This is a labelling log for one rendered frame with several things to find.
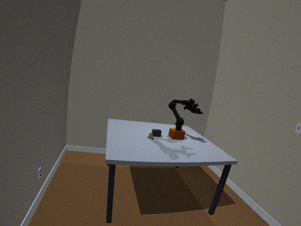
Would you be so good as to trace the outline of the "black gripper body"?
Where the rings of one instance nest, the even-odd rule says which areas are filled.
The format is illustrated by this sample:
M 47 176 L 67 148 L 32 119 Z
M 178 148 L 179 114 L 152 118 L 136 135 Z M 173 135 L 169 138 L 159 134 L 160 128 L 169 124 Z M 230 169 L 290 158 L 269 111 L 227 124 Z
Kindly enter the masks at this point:
M 199 111 L 200 111 L 200 109 L 199 109 L 199 108 L 195 109 L 193 106 L 191 106 L 190 111 L 191 111 L 192 113 L 196 112 L 196 113 L 198 114 Z

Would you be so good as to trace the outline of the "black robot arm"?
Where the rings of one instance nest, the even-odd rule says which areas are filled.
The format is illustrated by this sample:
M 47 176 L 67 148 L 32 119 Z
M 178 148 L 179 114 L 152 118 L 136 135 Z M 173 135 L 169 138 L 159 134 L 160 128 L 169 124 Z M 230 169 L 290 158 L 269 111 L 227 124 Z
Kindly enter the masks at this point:
M 173 100 L 172 102 L 170 102 L 170 104 L 168 105 L 170 109 L 172 109 L 172 111 L 174 112 L 176 118 L 177 118 L 177 122 L 175 123 L 176 127 L 175 127 L 175 130 L 176 131 L 181 131 L 182 129 L 182 126 L 184 124 L 184 120 L 183 118 L 180 118 L 179 115 L 178 115 L 178 112 L 176 110 L 176 105 L 177 103 L 180 103 L 182 105 L 185 105 L 184 106 L 184 109 L 188 109 L 190 110 L 191 109 L 191 106 L 193 105 L 193 107 L 195 109 L 197 109 L 197 106 L 198 104 L 195 103 L 194 100 L 190 99 L 189 101 L 188 100 Z M 195 104 L 194 104 L 195 103 Z

